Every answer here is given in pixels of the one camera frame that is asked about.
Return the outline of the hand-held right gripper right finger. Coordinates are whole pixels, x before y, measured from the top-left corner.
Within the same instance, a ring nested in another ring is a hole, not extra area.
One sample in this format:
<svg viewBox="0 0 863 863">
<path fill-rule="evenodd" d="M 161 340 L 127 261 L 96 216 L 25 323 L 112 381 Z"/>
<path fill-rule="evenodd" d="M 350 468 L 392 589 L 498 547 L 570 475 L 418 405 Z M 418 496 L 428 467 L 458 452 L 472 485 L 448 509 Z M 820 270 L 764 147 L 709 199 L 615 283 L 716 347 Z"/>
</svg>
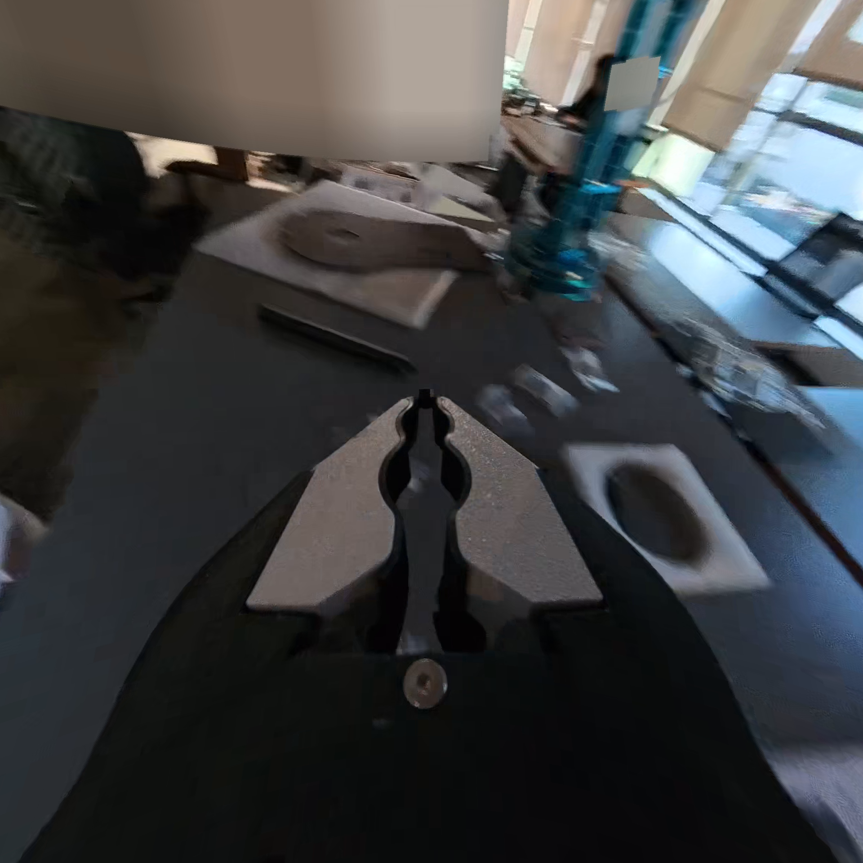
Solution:
<svg viewBox="0 0 863 863">
<path fill-rule="evenodd" d="M 439 396 L 441 482 L 454 502 L 450 577 L 466 612 L 594 609 L 603 603 L 537 465 Z"/>
</svg>

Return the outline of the person's white shirt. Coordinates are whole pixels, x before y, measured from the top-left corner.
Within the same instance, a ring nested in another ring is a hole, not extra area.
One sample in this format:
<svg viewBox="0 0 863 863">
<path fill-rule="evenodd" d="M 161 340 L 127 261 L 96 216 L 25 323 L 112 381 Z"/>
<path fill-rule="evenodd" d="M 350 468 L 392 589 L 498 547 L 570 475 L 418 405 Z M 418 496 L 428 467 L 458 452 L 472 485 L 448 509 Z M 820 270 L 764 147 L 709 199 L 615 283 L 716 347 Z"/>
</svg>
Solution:
<svg viewBox="0 0 863 863">
<path fill-rule="evenodd" d="M 30 567 L 45 525 L 19 503 L 1 495 L 1 590 L 20 581 Z"/>
</svg>

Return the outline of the black screwdriver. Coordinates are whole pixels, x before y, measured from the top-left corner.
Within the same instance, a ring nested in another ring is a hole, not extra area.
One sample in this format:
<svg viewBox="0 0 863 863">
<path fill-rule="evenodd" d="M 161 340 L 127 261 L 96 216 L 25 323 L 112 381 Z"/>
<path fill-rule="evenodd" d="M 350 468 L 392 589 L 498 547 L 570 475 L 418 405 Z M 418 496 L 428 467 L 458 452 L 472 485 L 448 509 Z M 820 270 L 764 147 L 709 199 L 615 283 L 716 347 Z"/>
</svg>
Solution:
<svg viewBox="0 0 863 863">
<path fill-rule="evenodd" d="M 283 335 L 306 340 L 333 351 L 382 365 L 398 374 L 416 374 L 417 367 L 405 355 L 345 332 L 320 325 L 277 307 L 259 304 L 256 317 L 262 325 Z"/>
</svg>

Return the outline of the large window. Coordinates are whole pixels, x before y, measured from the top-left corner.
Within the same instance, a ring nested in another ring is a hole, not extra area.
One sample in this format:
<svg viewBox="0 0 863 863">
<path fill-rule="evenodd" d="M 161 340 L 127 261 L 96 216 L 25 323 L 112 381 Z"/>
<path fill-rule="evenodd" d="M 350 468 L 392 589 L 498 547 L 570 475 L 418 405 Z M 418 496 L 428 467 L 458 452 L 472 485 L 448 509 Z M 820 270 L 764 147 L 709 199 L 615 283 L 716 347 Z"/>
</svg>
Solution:
<svg viewBox="0 0 863 863">
<path fill-rule="evenodd" d="M 831 218 L 861 220 L 861 88 L 774 75 L 706 170 L 697 207 L 751 245 L 800 243 Z"/>
</svg>

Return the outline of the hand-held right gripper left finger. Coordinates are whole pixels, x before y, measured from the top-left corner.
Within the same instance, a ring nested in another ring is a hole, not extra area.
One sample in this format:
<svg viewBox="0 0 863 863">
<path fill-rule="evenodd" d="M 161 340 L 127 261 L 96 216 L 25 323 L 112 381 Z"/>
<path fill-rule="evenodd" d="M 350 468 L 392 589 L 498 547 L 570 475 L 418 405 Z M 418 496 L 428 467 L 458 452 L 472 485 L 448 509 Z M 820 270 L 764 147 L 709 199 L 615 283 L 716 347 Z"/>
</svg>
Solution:
<svg viewBox="0 0 863 863">
<path fill-rule="evenodd" d="M 256 613 L 340 615 L 376 592 L 400 548 L 416 400 L 397 401 L 311 472 L 246 599 Z"/>
</svg>

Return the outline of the white foam block with hole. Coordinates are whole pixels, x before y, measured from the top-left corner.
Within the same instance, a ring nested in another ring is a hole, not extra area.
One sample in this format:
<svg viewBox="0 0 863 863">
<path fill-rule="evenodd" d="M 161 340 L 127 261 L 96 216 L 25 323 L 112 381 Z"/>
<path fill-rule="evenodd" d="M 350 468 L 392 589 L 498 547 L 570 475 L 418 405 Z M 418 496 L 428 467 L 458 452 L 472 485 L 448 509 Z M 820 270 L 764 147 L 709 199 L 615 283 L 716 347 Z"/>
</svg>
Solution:
<svg viewBox="0 0 863 863">
<path fill-rule="evenodd" d="M 771 587 L 685 453 L 674 445 L 569 444 L 562 450 L 582 499 L 679 596 Z"/>
</svg>

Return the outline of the clear plastic bag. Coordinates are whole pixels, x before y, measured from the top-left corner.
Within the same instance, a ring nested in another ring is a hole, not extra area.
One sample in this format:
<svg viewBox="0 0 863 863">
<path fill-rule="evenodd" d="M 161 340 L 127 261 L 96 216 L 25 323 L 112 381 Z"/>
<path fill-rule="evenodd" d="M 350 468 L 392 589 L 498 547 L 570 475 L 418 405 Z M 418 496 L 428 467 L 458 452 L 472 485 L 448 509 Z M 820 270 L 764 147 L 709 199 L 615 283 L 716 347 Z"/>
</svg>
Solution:
<svg viewBox="0 0 863 863">
<path fill-rule="evenodd" d="M 578 401 L 572 394 L 529 365 L 521 364 L 513 371 L 512 384 L 556 418 L 577 410 Z"/>
<path fill-rule="evenodd" d="M 514 404 L 511 391 L 502 384 L 483 387 L 476 398 L 484 418 L 498 433 L 507 437 L 525 437 L 534 433 L 527 416 Z"/>
<path fill-rule="evenodd" d="M 811 404 L 760 353 L 693 318 L 673 318 L 670 328 L 679 337 L 696 380 L 718 399 L 824 428 Z"/>
<path fill-rule="evenodd" d="M 583 347 L 562 347 L 561 352 L 578 383 L 588 391 L 592 393 L 620 393 L 619 388 L 606 375 L 600 359 L 593 351 Z"/>
</svg>

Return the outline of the black metal base plate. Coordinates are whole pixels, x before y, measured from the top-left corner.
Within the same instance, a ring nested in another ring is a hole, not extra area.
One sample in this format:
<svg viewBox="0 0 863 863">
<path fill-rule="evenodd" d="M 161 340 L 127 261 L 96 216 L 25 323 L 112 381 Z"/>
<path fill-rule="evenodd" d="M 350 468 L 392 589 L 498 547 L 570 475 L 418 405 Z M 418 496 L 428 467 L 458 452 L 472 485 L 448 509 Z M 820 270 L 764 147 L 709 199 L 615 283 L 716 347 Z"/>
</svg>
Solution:
<svg viewBox="0 0 863 863">
<path fill-rule="evenodd" d="M 290 213 L 280 223 L 282 246 L 315 264 L 352 273 L 395 269 L 486 273 L 485 252 L 460 226 L 406 222 L 338 210 Z"/>
</svg>

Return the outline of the grey foam sheet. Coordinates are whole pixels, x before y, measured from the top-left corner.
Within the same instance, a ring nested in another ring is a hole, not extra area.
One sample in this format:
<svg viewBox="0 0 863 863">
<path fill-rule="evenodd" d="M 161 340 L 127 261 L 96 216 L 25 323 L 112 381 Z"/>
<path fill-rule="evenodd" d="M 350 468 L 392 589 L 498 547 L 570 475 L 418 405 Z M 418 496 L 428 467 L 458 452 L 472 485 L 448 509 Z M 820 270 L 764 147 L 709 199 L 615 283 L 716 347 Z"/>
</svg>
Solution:
<svg viewBox="0 0 863 863">
<path fill-rule="evenodd" d="M 447 219 L 447 211 L 428 212 L 330 180 L 318 181 L 299 194 L 286 196 L 208 233 L 197 243 L 196 250 L 307 294 L 411 329 L 426 327 L 458 276 L 485 274 L 437 269 L 352 273 L 315 264 L 286 249 L 277 236 L 284 217 L 309 210 L 338 210 L 406 222 L 449 222 L 463 227 L 489 258 L 493 235 L 478 230 L 473 220 L 460 223 Z"/>
</svg>

